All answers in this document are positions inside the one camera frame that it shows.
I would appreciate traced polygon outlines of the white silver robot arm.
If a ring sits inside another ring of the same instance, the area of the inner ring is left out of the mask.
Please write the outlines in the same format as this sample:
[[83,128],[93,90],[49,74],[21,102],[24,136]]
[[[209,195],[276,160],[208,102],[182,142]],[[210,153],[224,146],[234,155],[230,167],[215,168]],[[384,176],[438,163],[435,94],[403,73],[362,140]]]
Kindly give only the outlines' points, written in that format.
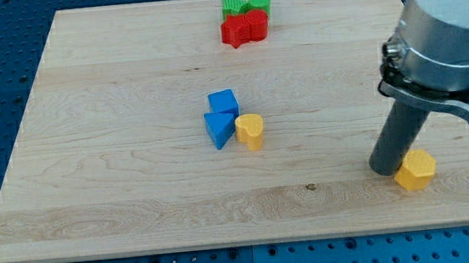
[[388,125],[418,126],[433,111],[469,119],[469,0],[406,0],[382,56]]

